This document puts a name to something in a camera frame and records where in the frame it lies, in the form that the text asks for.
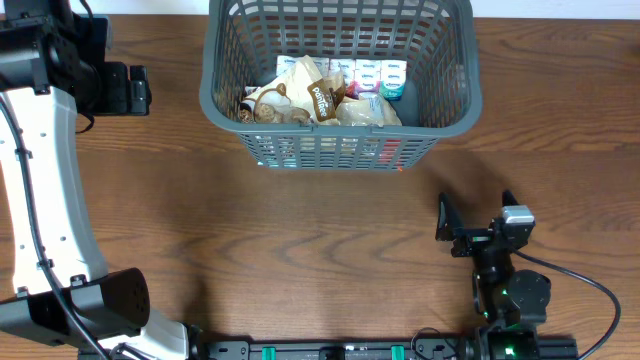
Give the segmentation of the multicolour tissue pack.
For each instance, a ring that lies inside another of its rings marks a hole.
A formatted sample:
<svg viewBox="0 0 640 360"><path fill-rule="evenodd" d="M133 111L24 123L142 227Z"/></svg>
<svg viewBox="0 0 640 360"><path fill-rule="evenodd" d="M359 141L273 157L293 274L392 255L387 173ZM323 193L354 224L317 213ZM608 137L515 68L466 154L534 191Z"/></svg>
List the multicolour tissue pack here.
<svg viewBox="0 0 640 360"><path fill-rule="evenodd" d="M389 101L401 99L407 80L403 60L330 59L312 57L323 76L343 74L346 95L351 98L380 94Z"/></svg>

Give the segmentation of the beige brown snack bag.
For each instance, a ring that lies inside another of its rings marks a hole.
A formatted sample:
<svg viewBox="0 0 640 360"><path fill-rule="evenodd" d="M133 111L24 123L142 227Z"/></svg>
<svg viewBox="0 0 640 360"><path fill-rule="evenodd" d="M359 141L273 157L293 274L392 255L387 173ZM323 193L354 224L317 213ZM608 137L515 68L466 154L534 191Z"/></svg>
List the beige brown snack bag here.
<svg viewBox="0 0 640 360"><path fill-rule="evenodd" d="M238 122L244 124L339 125L325 77L309 56L295 59L269 84L245 88Z"/></svg>

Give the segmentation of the teal snack packet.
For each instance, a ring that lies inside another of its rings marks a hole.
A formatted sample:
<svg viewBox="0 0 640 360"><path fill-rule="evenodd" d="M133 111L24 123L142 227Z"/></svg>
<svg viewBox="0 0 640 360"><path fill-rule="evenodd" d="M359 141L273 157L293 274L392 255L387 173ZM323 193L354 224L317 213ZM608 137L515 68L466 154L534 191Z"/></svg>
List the teal snack packet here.
<svg viewBox="0 0 640 360"><path fill-rule="evenodd" d="M255 158L260 166L277 169L294 169L299 165L298 154L293 146L259 146Z"/></svg>

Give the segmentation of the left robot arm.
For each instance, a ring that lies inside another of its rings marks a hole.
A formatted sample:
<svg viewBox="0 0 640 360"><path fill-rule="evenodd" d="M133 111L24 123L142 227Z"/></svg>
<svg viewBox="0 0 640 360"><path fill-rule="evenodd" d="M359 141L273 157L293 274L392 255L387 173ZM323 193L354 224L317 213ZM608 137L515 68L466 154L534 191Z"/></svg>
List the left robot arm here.
<svg viewBox="0 0 640 360"><path fill-rule="evenodd" d="M1 23L1 167L15 295L1 329L82 359L276 359L274 346L208 342L149 302L131 268L110 272L91 229L76 155L79 116L145 116L142 66L107 62L110 23L65 1L8 1Z"/></svg>

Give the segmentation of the orange spaghetti packet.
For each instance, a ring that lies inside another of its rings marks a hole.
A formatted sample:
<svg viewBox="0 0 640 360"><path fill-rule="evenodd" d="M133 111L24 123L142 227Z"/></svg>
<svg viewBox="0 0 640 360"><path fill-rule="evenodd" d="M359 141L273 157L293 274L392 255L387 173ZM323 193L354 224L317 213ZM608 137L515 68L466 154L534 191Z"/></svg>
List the orange spaghetti packet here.
<svg viewBox="0 0 640 360"><path fill-rule="evenodd" d="M387 139L382 144L374 168L401 171L403 168L401 157L405 145L406 142L404 140Z"/></svg>

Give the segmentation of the grey plastic basket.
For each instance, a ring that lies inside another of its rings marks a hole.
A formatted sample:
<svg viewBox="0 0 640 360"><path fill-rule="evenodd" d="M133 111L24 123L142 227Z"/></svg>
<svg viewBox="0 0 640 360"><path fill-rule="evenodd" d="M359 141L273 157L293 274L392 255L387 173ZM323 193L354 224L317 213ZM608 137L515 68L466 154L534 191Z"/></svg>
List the grey plastic basket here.
<svg viewBox="0 0 640 360"><path fill-rule="evenodd" d="M273 81L281 55L406 61L405 90L393 104L402 125L238 122L245 88ZM254 158L259 146L293 146L294 169L368 170L387 139L401 139L406 169L479 119L478 60L468 0L211 0L200 104Z"/></svg>

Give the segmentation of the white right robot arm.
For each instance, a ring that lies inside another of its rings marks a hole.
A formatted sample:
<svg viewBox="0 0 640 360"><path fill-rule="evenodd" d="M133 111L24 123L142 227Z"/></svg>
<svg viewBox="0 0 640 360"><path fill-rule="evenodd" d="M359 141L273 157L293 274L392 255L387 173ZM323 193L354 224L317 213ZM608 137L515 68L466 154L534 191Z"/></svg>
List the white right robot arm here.
<svg viewBox="0 0 640 360"><path fill-rule="evenodd" d="M516 270L511 259L528 244L534 226L532 212L508 190L485 228L466 227L448 196L439 195L436 237L452 243L452 256L472 259L474 308L487 321L457 346L459 359L542 357L536 328L547 319L551 283L538 272Z"/></svg>

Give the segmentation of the beige paper pouch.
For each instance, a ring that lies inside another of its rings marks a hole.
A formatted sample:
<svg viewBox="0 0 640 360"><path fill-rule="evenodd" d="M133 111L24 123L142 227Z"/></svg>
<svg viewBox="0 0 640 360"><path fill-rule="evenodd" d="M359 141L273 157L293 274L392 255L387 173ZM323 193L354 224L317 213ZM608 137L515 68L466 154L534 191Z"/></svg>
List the beige paper pouch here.
<svg viewBox="0 0 640 360"><path fill-rule="evenodd" d="M345 98L336 109L337 120L342 126L401 126L396 111L389 101L379 94L354 100Z"/></svg>

